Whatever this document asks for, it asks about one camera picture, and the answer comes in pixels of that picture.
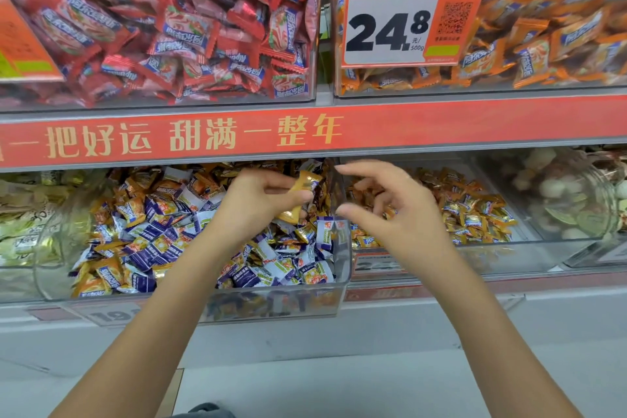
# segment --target orange price tag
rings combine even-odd
[[[10,0],[0,0],[0,82],[65,77]]]
[[[455,65],[481,0],[346,0],[342,68]]]

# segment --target forearm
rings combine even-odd
[[[423,282],[455,327],[491,416],[580,417],[482,278],[457,253],[440,265],[444,274]]]
[[[51,418],[153,418],[231,247],[205,230]]]

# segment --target pile of red candy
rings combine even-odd
[[[318,0],[13,0],[65,74],[46,104],[309,94]]]

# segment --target yellow-green rectangle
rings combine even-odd
[[[459,53],[459,45],[432,45],[427,48],[425,57],[454,57]]]
[[[42,60],[15,62],[15,67],[22,73],[40,73],[53,70],[50,63]]]
[[[0,78],[17,78],[20,73],[15,71],[11,62],[0,52]]]

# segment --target person's right hand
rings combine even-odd
[[[445,257],[458,257],[433,194],[403,169],[378,160],[335,168],[342,175],[364,177],[354,185],[357,190],[384,189],[377,195],[372,212],[355,203],[343,203],[336,212],[380,240],[408,271],[420,276]],[[391,220],[381,217],[387,205],[399,212]]]

